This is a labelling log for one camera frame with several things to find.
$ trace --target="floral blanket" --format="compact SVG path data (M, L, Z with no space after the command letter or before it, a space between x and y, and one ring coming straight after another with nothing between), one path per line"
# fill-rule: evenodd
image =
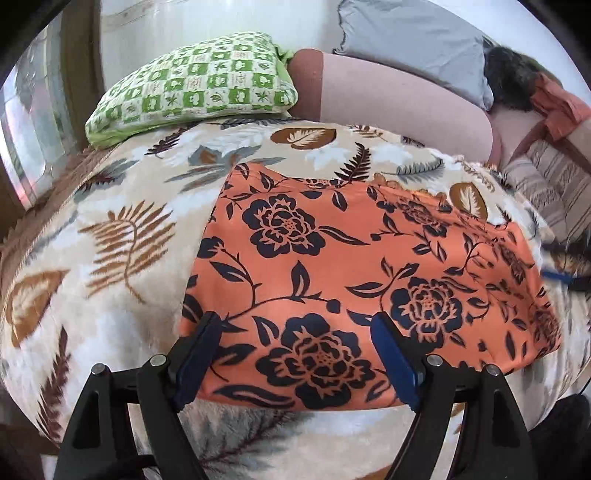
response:
M359 155L360 149L366 154ZM287 177L376 178L445 197L490 223L513 220L538 267L553 265L540 251L550 231L494 172L390 132L231 118L132 137L105 157L46 224L3 298L2 379L52 441L61 440L93 364L135 368L175 342L204 228L212 217L239 209L212 211L228 172L240 163ZM530 427L589 359L584 299L559 284L545 289L560 323L561 346L508 376ZM139 410L130 411L138 446L147 451ZM454 410L433 478L446 476L461 412L461 406ZM290 413L200 399L180 414L212 478L269 480L382 478L413 416L404 406Z

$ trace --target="green checkered pillow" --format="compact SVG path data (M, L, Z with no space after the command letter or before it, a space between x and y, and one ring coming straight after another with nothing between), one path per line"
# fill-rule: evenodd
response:
M269 35L243 32L178 48L113 85L86 122L88 141L109 147L162 125L280 113L297 91Z

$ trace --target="orange fabric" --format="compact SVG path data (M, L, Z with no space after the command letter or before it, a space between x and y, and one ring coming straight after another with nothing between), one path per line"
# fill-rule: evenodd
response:
M531 103L547 116L545 124L552 139L570 135L579 124L591 116L591 108L576 95L540 73L535 81Z
M514 223L388 186L228 176L195 259L181 335L205 311L224 333L199 397L292 410L397 404L370 339L390 314L420 351L504 372L559 343Z

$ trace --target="grey pillow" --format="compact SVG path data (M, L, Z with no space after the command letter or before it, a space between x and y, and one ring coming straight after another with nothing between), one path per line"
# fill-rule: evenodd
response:
M488 110L483 34L428 0L343 0L335 53L413 73Z

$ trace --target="black flower print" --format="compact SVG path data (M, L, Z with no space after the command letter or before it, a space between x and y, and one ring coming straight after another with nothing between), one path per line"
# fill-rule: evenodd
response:
M256 362L256 369L275 387L296 385L295 394L306 408L340 407L375 378L354 333L330 330L324 318L309 313L287 320L282 347Z
M454 330L462 326L462 302L454 297L447 283L430 282L411 277L407 288L391 294L391 317L418 342L428 342L433 348L443 346L445 338L464 344Z
M517 258L517 256L509 250L505 245L499 244L501 250L501 257L507 265L511 267L511 275L515 279L518 285L521 285L525 278L525 268L523 262Z
M296 209L295 199L285 194L271 196L269 201L255 200L242 214L242 220L255 233L251 243L265 258L289 253L318 255L326 244L316 231L314 217Z
M424 205L412 200L403 200L397 202L397 206L409 222L422 225L432 236L446 237L448 224L437 220Z

